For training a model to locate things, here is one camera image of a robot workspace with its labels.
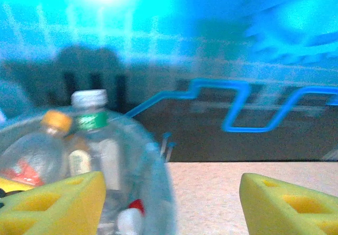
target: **plastic bottle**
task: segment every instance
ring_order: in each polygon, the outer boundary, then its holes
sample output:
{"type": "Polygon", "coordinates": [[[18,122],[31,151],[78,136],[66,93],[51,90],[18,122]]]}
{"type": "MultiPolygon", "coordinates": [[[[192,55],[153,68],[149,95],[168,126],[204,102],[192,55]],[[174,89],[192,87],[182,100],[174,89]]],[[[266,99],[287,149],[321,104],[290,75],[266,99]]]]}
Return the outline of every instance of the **plastic bottle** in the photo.
{"type": "Polygon", "coordinates": [[[0,157],[0,176],[40,186],[65,178],[67,150],[63,141],[72,118],[58,111],[48,111],[39,131],[13,143],[0,157]]]}
{"type": "Polygon", "coordinates": [[[74,176],[102,171],[106,182],[106,201],[98,234],[113,231],[116,215],[127,199],[124,152],[118,132],[108,123],[107,102],[106,90],[77,91],[72,95],[72,107],[78,112],[75,120],[79,131],[70,143],[70,173],[74,176]]]}

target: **green bottle label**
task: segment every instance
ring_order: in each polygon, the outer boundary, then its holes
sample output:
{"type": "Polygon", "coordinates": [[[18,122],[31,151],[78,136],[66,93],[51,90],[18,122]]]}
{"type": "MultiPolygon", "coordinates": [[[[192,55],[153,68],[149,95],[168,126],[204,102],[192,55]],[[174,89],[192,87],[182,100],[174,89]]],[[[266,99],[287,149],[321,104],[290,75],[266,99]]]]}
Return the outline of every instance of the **green bottle label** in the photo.
{"type": "Polygon", "coordinates": [[[97,112],[78,116],[76,121],[80,130],[102,128],[108,125],[108,115],[106,112],[97,112]]]}

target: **red bottle cap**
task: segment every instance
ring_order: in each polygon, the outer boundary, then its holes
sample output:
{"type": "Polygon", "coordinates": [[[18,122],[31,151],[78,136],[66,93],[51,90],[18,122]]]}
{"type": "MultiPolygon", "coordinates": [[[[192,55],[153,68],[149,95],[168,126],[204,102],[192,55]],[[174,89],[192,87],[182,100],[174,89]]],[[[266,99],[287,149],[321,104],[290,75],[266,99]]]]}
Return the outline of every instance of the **red bottle cap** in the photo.
{"type": "Polygon", "coordinates": [[[142,215],[144,215],[144,207],[143,207],[143,203],[142,203],[141,199],[137,199],[134,202],[132,202],[131,204],[129,204],[128,208],[139,209],[140,212],[142,213],[142,215]]]}

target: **yellow foam block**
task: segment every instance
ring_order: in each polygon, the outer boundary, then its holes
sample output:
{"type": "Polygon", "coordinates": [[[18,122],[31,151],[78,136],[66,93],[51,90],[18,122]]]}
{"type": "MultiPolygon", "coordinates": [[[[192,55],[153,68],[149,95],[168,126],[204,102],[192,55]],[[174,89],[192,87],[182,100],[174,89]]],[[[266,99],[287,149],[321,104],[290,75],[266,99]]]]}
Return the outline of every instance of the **yellow foam block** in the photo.
{"type": "Polygon", "coordinates": [[[95,235],[106,197],[90,172],[0,199],[0,235],[95,235]]]}
{"type": "Polygon", "coordinates": [[[3,189],[5,192],[16,191],[16,190],[29,190],[33,188],[34,186],[32,185],[10,181],[10,180],[0,177],[0,189],[3,189]]]}
{"type": "Polygon", "coordinates": [[[250,235],[338,234],[337,197],[250,173],[239,194],[250,235]]]}

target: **table surface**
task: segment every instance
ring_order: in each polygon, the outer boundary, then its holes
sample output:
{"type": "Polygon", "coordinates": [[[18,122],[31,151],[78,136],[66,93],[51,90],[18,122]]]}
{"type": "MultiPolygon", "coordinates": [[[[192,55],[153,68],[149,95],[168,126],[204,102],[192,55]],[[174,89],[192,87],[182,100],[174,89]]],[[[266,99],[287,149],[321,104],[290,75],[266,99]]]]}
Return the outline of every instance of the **table surface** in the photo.
{"type": "Polygon", "coordinates": [[[243,173],[257,173],[338,196],[338,163],[168,163],[179,234],[248,235],[239,200],[243,173]]]}

